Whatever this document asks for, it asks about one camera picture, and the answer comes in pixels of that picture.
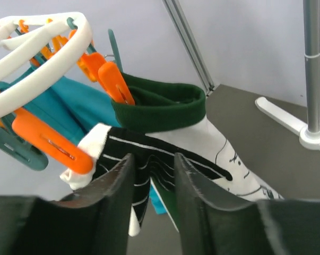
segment clothes drying rack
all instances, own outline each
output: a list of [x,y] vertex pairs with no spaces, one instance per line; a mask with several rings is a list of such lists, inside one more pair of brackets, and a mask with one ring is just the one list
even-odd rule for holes
[[320,150],[320,0],[304,0],[307,124],[265,97],[255,104],[263,113],[299,136],[307,149]]

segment white stand base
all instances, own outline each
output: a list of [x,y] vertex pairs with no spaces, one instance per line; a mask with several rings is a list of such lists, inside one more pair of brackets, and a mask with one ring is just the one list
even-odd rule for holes
[[265,97],[255,100],[255,105],[261,112],[298,135],[302,146],[310,150],[320,150],[320,131],[318,133],[309,132],[305,122],[272,104]]

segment metal pole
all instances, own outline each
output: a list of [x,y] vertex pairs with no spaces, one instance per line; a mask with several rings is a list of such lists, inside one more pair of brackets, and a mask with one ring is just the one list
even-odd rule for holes
[[206,92],[214,89],[214,82],[208,72],[208,69],[203,61],[200,50],[194,39],[193,33],[189,27],[188,21],[184,12],[177,0],[162,0],[174,26],[186,48],[186,51],[191,58],[191,61],[197,71],[197,74],[205,87]]
[[320,132],[320,0],[304,0],[308,132]]

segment green cuff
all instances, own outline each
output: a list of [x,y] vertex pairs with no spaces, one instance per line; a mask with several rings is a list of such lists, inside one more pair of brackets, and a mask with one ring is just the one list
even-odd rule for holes
[[142,133],[170,131],[194,125],[206,114],[204,91],[195,85],[122,75],[136,104],[111,101],[123,128]]

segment teal clothespin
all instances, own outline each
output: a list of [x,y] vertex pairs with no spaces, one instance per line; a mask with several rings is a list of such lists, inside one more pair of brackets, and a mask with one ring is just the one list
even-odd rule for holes
[[119,55],[119,50],[118,50],[118,46],[116,43],[116,38],[115,38],[114,32],[111,29],[108,29],[108,35],[109,35],[110,45],[113,50],[115,63],[117,65],[118,69],[120,70],[120,72],[123,72],[122,61],[121,61],[121,57]]
[[49,163],[48,157],[14,133],[11,128],[14,119],[12,113],[1,118],[6,130],[0,127],[0,150],[33,170],[44,170]]

